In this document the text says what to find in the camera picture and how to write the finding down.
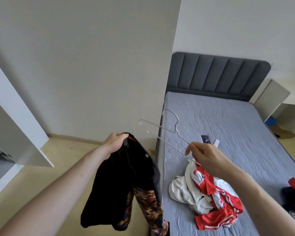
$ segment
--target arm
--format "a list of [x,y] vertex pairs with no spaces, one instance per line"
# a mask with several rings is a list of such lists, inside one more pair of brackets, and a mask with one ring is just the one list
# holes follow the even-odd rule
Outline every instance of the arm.
[[210,175],[231,185],[260,235],[295,236],[295,220],[219,149],[214,145],[192,142],[186,149],[186,155],[190,151]]
[[128,134],[112,133],[67,172],[36,195],[0,230],[0,236],[55,235],[99,165],[117,151]]

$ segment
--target mattress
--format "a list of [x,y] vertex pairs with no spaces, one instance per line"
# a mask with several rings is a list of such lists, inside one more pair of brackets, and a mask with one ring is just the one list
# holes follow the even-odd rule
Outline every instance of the mattress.
[[[164,109],[174,111],[180,121],[179,133],[189,142],[202,142],[208,135],[211,143],[220,140],[218,148],[255,181],[279,204],[280,189],[295,177],[295,162],[262,122],[251,103],[230,99],[168,92]],[[176,117],[167,112],[162,126],[174,130]],[[161,130],[161,137],[176,148],[185,151],[187,143],[169,131]],[[170,222],[171,236],[181,235],[257,235],[246,209],[230,228],[199,231],[196,215],[187,204],[172,200],[169,184],[176,176],[183,176],[187,158],[160,141],[158,167],[161,171],[162,204],[165,219]]]

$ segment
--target blue object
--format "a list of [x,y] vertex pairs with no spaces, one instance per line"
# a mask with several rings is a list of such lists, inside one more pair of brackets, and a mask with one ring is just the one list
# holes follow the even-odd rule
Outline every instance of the blue object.
[[267,126],[273,126],[273,125],[276,124],[276,119],[275,119],[274,117],[270,116],[270,117],[267,119],[267,121],[265,122],[265,124],[266,124]]

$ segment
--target headboard panel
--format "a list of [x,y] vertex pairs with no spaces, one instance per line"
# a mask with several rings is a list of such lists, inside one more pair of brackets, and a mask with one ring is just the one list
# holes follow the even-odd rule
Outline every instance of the headboard panel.
[[248,102],[270,69],[262,60],[176,52],[171,58],[166,92]]

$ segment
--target white wire hanger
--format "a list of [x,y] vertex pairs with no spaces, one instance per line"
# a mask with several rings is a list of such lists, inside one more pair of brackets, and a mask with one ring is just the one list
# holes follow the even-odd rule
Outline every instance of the white wire hanger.
[[139,124],[140,124],[140,126],[143,127],[143,128],[149,133],[149,134],[153,134],[154,136],[156,136],[157,138],[161,139],[163,142],[165,142],[166,144],[168,144],[169,146],[171,146],[173,149],[175,149],[176,151],[178,151],[179,153],[181,153],[181,154],[184,155],[185,157],[189,158],[190,160],[192,160],[192,161],[193,161],[194,163],[196,163],[197,165],[201,166],[201,165],[200,165],[199,163],[197,163],[194,159],[192,159],[191,157],[185,155],[184,153],[181,152],[181,150],[177,149],[176,147],[173,147],[168,141],[162,139],[161,137],[158,136],[158,134],[153,133],[153,132],[150,131],[148,128],[146,128],[146,127],[144,127],[144,126],[142,125],[142,121],[143,121],[143,122],[147,122],[147,123],[149,123],[149,124],[152,124],[152,125],[154,125],[154,126],[157,126],[157,127],[163,128],[163,129],[165,129],[166,131],[170,131],[170,132],[172,132],[172,133],[175,133],[175,134],[177,134],[177,136],[179,136],[181,139],[183,139],[183,140],[184,140],[186,143],[188,143],[188,145],[189,145],[190,143],[189,143],[185,138],[183,138],[183,137],[179,134],[179,131],[178,131],[178,129],[177,129],[177,124],[179,123],[179,118],[178,118],[177,114],[174,113],[172,110],[164,109],[164,110],[162,111],[162,115],[164,114],[165,111],[169,111],[169,112],[173,113],[173,114],[175,115],[175,117],[177,118],[177,123],[175,123],[175,131],[169,130],[169,129],[165,128],[165,127],[162,127],[162,126],[160,126],[160,125],[157,125],[157,124],[152,123],[152,122],[149,122],[149,121],[146,121],[146,120],[144,120],[144,119],[140,119],[140,120],[139,120]]

